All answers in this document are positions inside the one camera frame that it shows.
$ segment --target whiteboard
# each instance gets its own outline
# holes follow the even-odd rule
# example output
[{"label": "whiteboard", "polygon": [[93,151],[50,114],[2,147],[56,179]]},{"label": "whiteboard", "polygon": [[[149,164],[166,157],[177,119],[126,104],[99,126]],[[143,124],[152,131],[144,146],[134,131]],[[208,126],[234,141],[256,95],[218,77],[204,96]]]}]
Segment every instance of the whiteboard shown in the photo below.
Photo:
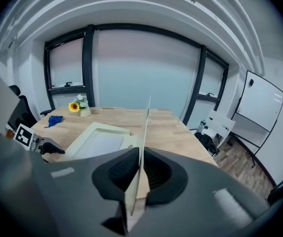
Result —
[{"label": "whiteboard", "polygon": [[283,104],[283,92],[260,76],[248,71],[237,113],[271,131]]},{"label": "whiteboard", "polygon": [[245,117],[235,115],[232,120],[236,121],[236,123],[231,131],[259,147],[269,135],[268,131],[261,128],[256,123],[250,122]]}]

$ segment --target white paper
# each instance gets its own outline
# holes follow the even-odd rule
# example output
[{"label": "white paper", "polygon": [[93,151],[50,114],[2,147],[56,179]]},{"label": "white paper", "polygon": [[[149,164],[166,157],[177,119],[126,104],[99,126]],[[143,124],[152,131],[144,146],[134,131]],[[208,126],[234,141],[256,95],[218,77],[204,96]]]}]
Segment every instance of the white paper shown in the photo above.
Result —
[{"label": "white paper", "polygon": [[123,137],[118,134],[94,131],[75,153],[73,159],[84,159],[118,151]]}]

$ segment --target window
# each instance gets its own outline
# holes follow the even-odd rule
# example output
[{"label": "window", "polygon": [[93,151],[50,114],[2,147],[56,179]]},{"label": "window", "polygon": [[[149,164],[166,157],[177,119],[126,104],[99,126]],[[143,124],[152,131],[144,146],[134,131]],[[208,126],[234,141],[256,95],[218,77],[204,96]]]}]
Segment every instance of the window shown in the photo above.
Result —
[{"label": "window", "polygon": [[50,51],[51,88],[83,85],[83,38],[55,47]]},{"label": "window", "polygon": [[98,71],[100,106],[186,111],[200,50],[155,33],[108,30],[95,33],[93,71]]},{"label": "window", "polygon": [[189,129],[197,129],[201,120],[205,119],[210,110],[215,108],[216,104],[208,101],[197,100],[187,127]]},{"label": "window", "polygon": [[45,43],[53,109],[78,94],[90,107],[145,109],[151,95],[151,108],[169,109],[195,129],[217,110],[227,73],[228,64],[206,46],[146,25],[88,25]]},{"label": "window", "polygon": [[209,58],[206,58],[204,74],[202,77],[202,84],[200,87],[200,94],[218,97],[224,68]]}]

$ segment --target white chair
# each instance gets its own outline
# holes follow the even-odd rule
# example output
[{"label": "white chair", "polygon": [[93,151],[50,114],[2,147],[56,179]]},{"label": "white chair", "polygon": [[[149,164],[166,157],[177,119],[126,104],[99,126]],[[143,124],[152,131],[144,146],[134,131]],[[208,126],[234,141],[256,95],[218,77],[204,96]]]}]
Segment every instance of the white chair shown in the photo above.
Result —
[{"label": "white chair", "polygon": [[215,112],[214,110],[210,110],[205,120],[208,129],[204,129],[202,133],[209,134],[211,132],[208,131],[209,129],[213,130],[215,133],[218,133],[222,137],[217,146],[217,148],[219,148],[231,132],[236,122],[219,114],[218,112]]}]

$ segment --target frosted window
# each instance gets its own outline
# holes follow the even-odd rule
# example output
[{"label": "frosted window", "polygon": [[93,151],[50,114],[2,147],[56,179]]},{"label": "frosted window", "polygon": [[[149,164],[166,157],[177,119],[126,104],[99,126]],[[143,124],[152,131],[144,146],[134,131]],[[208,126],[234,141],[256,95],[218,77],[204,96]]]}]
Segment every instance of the frosted window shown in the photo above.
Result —
[{"label": "frosted window", "polygon": [[[55,108],[66,107],[69,103],[73,102],[73,100],[77,97],[78,94],[61,94],[61,95],[53,95],[52,100]],[[81,93],[81,96],[86,101],[86,94]]]},{"label": "frosted window", "polygon": [[216,104],[212,102],[196,100],[191,117],[187,123],[187,127],[189,129],[198,128],[200,122],[203,119],[206,119],[209,111],[213,110],[215,108],[215,105]]},{"label": "frosted window", "polygon": [[159,34],[109,30],[94,34],[93,78],[100,106],[186,111],[199,49]]},{"label": "frosted window", "polygon": [[223,71],[224,69],[221,66],[206,58],[200,94],[207,95],[212,93],[214,97],[218,97]]},{"label": "frosted window", "polygon": [[69,81],[71,86],[83,85],[82,43],[83,39],[77,39],[51,50],[51,84],[55,88],[64,87]]}]

